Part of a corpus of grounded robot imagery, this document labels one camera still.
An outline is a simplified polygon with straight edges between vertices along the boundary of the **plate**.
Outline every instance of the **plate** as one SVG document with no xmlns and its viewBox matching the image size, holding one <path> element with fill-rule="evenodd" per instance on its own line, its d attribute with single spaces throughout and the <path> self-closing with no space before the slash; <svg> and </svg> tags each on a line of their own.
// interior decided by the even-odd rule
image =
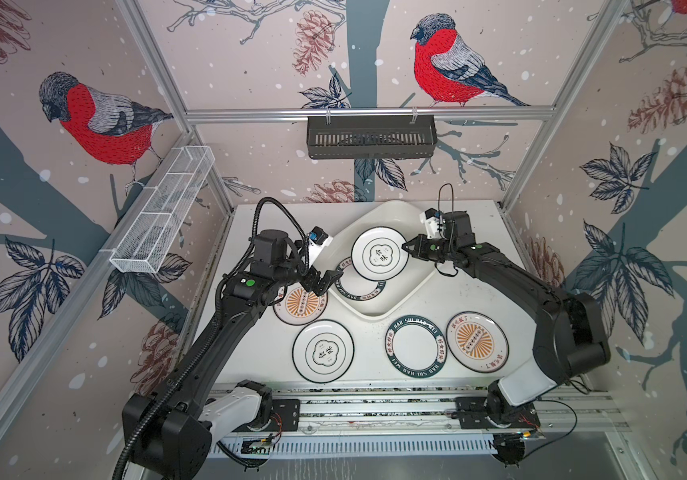
<svg viewBox="0 0 687 480">
<path fill-rule="evenodd" d="M 409 255 L 402 250 L 405 237 L 394 228 L 376 226 L 358 236 L 351 260 L 358 274 L 375 282 L 394 278 L 402 272 Z"/>
<path fill-rule="evenodd" d="M 306 325 L 293 342 L 293 364 L 298 373 L 314 383 L 341 377 L 354 359 L 354 341 L 346 327 L 333 320 Z"/>
<path fill-rule="evenodd" d="M 442 330 L 417 315 L 401 316 L 389 326 L 386 350 L 394 368 L 415 379 L 436 374 L 447 358 Z"/>
<path fill-rule="evenodd" d="M 300 285 L 294 283 L 288 287 L 288 296 L 274 305 L 277 318 L 290 325 L 306 325 L 320 318 L 325 307 L 328 306 L 328 293 L 317 296 L 314 292 L 307 292 Z"/>
<path fill-rule="evenodd" d="M 447 324 L 446 334 L 453 356 L 469 370 L 492 373 L 509 359 L 503 330 L 481 313 L 459 313 Z"/>
<path fill-rule="evenodd" d="M 336 290 L 349 300 L 356 302 L 371 300 L 383 292 L 387 285 L 385 280 L 373 282 L 358 274 L 352 265 L 351 257 L 341 260 L 337 270 L 343 272 L 343 275 L 335 282 Z"/>
</svg>

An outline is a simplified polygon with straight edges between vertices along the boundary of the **plate with orange sunburst design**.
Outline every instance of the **plate with orange sunburst design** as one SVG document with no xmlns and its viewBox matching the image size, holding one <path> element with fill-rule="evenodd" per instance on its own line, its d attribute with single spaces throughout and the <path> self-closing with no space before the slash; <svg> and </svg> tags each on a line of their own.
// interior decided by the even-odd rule
<svg viewBox="0 0 687 480">
<path fill-rule="evenodd" d="M 506 334 L 490 318 L 476 312 L 461 312 L 447 324 L 445 337 L 453 356 L 464 367 L 492 373 L 509 359 Z"/>
<path fill-rule="evenodd" d="M 317 296 L 314 292 L 307 292 L 300 285 L 294 283 L 288 287 L 288 295 L 282 297 L 283 289 L 277 298 L 282 301 L 274 305 L 277 318 L 290 325 L 306 325 L 320 318 L 325 307 L 328 306 L 328 293 Z"/>
</svg>

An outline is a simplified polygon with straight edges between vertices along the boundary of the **cable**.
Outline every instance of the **cable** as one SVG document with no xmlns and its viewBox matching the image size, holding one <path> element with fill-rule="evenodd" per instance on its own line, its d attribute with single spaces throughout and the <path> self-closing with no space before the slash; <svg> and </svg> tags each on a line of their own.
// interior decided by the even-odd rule
<svg viewBox="0 0 687 480">
<path fill-rule="evenodd" d="M 538 452 L 541 448 L 544 448 L 544 447 L 546 447 L 546 446 L 550 446 L 550 445 L 551 445 L 552 443 L 554 443 L 554 442 L 559 442 L 559 441 L 562 440 L 564 437 L 566 437 L 566 436 L 570 435 L 571 433 L 573 433 L 573 430 L 575 430 L 575 428 L 576 428 L 576 427 L 578 426 L 578 424 L 579 424 L 579 416 L 578 416 L 578 414 L 575 413 L 575 410 L 573 410 L 573 408 L 572 408 L 571 406 L 569 406 L 567 403 L 565 403 L 565 402 L 560 402 L 560 400 L 544 400 L 544 399 L 541 399 L 541 398 L 537 398 L 537 400 L 538 400 L 539 402 L 560 403 L 560 404 L 562 404 L 562 405 L 564 405 L 564 406 L 570 408 L 570 411 L 573 412 L 573 416 L 575 417 L 575 423 L 573 423 L 573 427 L 570 428 L 570 430 L 569 430 L 565 435 L 563 435 L 563 436 L 561 436 L 561 437 L 559 437 L 559 438 L 555 438 L 555 439 L 553 439 L 553 440 L 549 440 L 547 443 L 545 443 L 545 444 L 543 444 L 543 445 L 541 445 L 541 446 L 539 446 L 539 447 L 533 448 L 530 452 L 528 452 L 528 454 L 527 454 L 526 456 L 522 457 L 522 460 L 524 460 L 525 458 L 528 458 L 528 457 L 531 456 L 532 454 Z"/>
<path fill-rule="evenodd" d="M 188 377 L 188 375 L 192 372 L 192 370 L 194 370 L 197 367 L 199 362 L 202 360 L 202 357 L 204 356 L 205 352 L 207 352 L 210 349 L 210 347 L 213 346 L 213 342 L 215 341 L 216 337 L 218 336 L 218 333 L 221 331 L 223 327 L 223 322 L 221 321 L 223 313 L 221 296 L 224 287 L 226 286 L 226 282 L 228 280 L 230 280 L 238 272 L 243 270 L 244 264 L 248 261 L 248 257 L 253 253 L 253 249 L 255 247 L 255 245 L 253 244 L 253 239 L 256 235 L 258 235 L 258 220 L 261 216 L 262 207 L 266 203 L 272 203 L 279 207 L 282 213 L 285 214 L 285 216 L 291 221 L 296 230 L 298 230 L 298 233 L 301 236 L 301 240 L 304 242 L 304 252 L 302 254 L 302 258 L 304 259 L 305 266 L 304 272 L 299 273 L 301 275 L 306 275 L 306 273 L 309 271 L 309 244 L 303 229 L 300 227 L 300 225 L 293 217 L 293 215 L 288 211 L 288 209 L 285 208 L 285 206 L 282 205 L 278 200 L 272 197 L 261 198 L 258 201 L 258 205 L 256 205 L 255 214 L 253 215 L 253 229 L 250 239 L 250 245 L 248 245 L 248 248 L 245 250 L 245 253 L 242 255 L 242 258 L 237 262 L 237 265 L 234 266 L 234 268 L 231 272 L 229 272 L 229 274 L 224 275 L 224 278 L 218 283 L 218 286 L 215 289 L 215 313 L 213 314 L 213 317 L 210 321 L 211 326 L 213 326 L 213 328 L 208 333 L 208 337 L 206 338 L 205 343 L 202 345 L 202 348 L 196 353 L 196 355 L 192 358 L 192 360 L 185 367 L 185 369 L 182 370 L 181 375 L 179 375 L 176 380 L 174 380 L 173 382 L 171 382 L 170 385 L 168 385 L 168 389 L 165 391 L 164 394 L 162 394 L 162 396 L 155 398 L 152 401 L 152 404 L 149 406 L 149 409 L 146 411 L 146 414 L 144 414 L 144 416 L 142 416 L 138 420 L 138 424 L 133 429 L 133 433 L 130 435 L 130 437 L 128 437 L 127 441 L 125 442 L 125 447 L 119 454 L 117 464 L 114 467 L 114 473 L 112 474 L 112 480 L 122 480 L 122 477 L 125 475 L 125 468 L 130 459 L 130 453 L 132 449 L 136 446 L 138 439 L 141 437 L 141 435 L 143 435 L 143 433 L 146 431 L 146 429 L 152 423 L 152 421 L 155 418 L 157 418 L 157 415 L 159 415 L 162 409 L 166 407 L 170 398 L 172 398 L 173 395 L 176 394 L 178 389 L 181 388 L 182 383 L 184 382 L 186 377 Z"/>
</svg>

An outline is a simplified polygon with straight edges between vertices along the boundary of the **white mesh basket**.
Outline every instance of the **white mesh basket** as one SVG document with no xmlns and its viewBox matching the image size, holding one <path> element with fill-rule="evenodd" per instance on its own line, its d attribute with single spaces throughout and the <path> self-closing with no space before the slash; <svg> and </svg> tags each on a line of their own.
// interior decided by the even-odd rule
<svg viewBox="0 0 687 480">
<path fill-rule="evenodd" d="M 170 250 L 186 213 L 214 162 L 210 147 L 188 145 L 162 181 L 154 187 L 142 212 L 109 259 L 121 272 L 154 274 Z"/>
</svg>

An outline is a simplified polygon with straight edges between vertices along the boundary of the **black metal basket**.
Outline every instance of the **black metal basket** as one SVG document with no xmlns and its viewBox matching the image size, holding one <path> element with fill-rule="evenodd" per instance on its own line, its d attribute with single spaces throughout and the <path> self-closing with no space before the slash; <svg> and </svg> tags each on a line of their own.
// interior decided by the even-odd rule
<svg viewBox="0 0 687 480">
<path fill-rule="evenodd" d="M 434 155 L 437 130 L 433 115 L 310 117 L 306 133 L 309 157 L 428 158 Z"/>
</svg>

